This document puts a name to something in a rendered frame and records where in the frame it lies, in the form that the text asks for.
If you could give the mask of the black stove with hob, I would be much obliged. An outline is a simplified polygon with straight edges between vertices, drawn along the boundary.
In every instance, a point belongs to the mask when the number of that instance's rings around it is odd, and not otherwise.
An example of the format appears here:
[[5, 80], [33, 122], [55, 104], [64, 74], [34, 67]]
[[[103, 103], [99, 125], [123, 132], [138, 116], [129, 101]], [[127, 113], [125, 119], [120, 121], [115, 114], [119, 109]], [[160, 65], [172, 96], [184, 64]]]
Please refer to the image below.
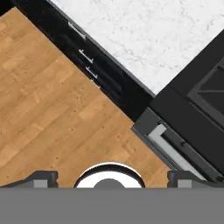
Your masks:
[[150, 107], [224, 174], [224, 30], [157, 94]]

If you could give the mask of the round white and black disc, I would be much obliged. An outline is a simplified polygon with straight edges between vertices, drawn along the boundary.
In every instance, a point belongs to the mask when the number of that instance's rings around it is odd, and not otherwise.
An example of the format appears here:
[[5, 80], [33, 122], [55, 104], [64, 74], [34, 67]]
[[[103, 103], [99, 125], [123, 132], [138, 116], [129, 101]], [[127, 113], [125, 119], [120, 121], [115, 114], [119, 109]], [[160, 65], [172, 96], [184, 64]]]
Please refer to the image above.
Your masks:
[[141, 175], [126, 164], [104, 162], [86, 169], [74, 188], [123, 189], [145, 188]]

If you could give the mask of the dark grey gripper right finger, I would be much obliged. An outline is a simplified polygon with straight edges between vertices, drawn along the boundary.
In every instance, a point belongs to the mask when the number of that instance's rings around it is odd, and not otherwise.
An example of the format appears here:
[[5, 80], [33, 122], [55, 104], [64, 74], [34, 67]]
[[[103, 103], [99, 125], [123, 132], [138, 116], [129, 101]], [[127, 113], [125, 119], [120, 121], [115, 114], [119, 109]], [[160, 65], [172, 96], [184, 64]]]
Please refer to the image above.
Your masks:
[[190, 171], [169, 171], [167, 173], [168, 188], [224, 188], [224, 182], [202, 180]]

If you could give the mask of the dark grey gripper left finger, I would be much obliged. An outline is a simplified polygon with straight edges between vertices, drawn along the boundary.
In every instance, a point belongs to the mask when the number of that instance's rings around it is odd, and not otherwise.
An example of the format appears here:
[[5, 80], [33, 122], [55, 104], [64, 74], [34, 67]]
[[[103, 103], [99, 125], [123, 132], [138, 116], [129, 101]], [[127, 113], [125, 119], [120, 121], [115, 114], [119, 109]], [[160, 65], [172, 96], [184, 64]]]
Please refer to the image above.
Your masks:
[[58, 187], [57, 171], [35, 171], [27, 178], [9, 183], [3, 187], [54, 188]]

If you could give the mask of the black drawer cabinet run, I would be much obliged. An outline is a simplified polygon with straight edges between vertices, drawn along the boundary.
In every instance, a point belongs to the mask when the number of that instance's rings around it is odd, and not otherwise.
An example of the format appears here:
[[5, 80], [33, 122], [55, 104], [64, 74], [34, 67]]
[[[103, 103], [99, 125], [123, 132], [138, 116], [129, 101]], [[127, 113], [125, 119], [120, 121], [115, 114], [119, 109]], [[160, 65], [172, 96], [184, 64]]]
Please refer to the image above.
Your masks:
[[[37, 26], [91, 81], [95, 80], [100, 90], [132, 121], [146, 110], [153, 93], [146, 90], [116, 62], [102, 47], [84, 32], [71, 18], [50, 0], [0, 0], [0, 16], [11, 8], [18, 8]], [[84, 41], [79, 34], [68, 26], [71, 22], [86, 35]], [[91, 64], [79, 49], [94, 59]], [[85, 67], [98, 75], [93, 77]]]

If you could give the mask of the dark grey oven door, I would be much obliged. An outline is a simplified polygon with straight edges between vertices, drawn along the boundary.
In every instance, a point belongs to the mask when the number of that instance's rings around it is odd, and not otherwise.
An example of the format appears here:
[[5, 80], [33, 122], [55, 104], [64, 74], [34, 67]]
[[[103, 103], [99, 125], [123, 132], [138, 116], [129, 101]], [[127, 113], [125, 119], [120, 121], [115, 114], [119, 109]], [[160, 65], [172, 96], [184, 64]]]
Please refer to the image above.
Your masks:
[[[202, 155], [200, 155], [152, 109], [147, 108], [138, 117], [131, 129], [172, 171], [182, 171], [148, 138], [148, 135], [159, 124], [163, 124], [166, 127], [166, 131], [162, 135], [164, 140], [185, 158], [205, 178], [205, 180], [211, 182], [224, 182], [224, 174], [219, 172]], [[185, 147], [180, 146], [182, 141], [186, 142]]]

